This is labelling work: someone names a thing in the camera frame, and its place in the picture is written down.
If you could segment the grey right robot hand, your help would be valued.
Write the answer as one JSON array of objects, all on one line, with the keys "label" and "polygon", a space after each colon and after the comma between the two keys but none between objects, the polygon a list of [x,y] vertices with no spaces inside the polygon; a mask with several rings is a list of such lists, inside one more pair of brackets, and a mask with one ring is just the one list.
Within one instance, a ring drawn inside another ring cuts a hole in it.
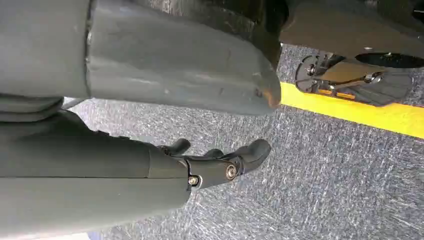
[{"label": "grey right robot hand", "polygon": [[[88,231],[183,206],[193,189],[254,171],[271,146],[187,155],[184,138],[156,146],[91,130],[66,97],[273,112],[281,100],[266,31],[254,37],[232,5],[200,1],[186,16],[142,0],[0,3],[0,237]],[[236,14],[224,25],[224,13]]]}]

